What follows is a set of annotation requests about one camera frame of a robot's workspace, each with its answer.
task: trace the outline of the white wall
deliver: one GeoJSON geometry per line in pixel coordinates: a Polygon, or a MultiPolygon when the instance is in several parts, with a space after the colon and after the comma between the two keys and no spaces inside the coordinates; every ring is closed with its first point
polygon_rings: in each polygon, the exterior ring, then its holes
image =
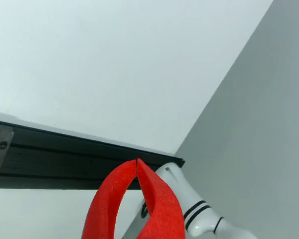
{"type": "Polygon", "coordinates": [[[271,2],[0,0],[0,120],[174,154],[271,2]]]}
{"type": "Polygon", "coordinates": [[[228,220],[299,239],[299,0],[273,2],[176,155],[228,220]]]}
{"type": "MultiPolygon", "coordinates": [[[[96,190],[0,189],[0,239],[79,239],[96,190]]],[[[114,239],[121,239],[143,198],[129,190],[120,205],[114,239]]]]}

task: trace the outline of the red plastic part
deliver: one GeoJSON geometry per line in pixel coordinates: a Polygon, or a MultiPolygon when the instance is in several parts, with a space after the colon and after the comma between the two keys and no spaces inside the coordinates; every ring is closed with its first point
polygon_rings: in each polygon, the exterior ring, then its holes
{"type": "Polygon", "coordinates": [[[116,216],[125,191],[138,177],[150,218],[138,239],[185,239],[181,207],[170,187],[143,161],[128,161],[114,169],[97,191],[82,239],[114,239],[116,216]]]}

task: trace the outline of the white ceiling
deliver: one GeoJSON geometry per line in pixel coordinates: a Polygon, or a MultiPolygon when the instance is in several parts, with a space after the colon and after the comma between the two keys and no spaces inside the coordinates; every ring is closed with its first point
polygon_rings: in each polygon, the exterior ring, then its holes
{"type": "Polygon", "coordinates": [[[0,0],[0,120],[174,154],[272,0],[0,0]]]}

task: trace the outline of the gray wall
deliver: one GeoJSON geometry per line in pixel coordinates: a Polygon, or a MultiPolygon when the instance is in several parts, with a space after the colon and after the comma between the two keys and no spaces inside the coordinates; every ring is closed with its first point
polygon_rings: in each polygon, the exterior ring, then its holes
{"type": "Polygon", "coordinates": [[[274,1],[176,155],[228,220],[299,239],[299,0],[274,1]]]}

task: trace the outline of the screw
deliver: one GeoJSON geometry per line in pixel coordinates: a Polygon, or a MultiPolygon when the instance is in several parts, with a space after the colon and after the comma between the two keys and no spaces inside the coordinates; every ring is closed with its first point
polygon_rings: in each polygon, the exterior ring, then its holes
{"type": "Polygon", "coordinates": [[[0,149],[1,149],[1,150],[4,150],[4,149],[6,149],[6,148],[7,148],[7,146],[8,146],[8,143],[7,143],[7,142],[5,142],[5,141],[2,141],[2,142],[0,143],[0,149]]]}

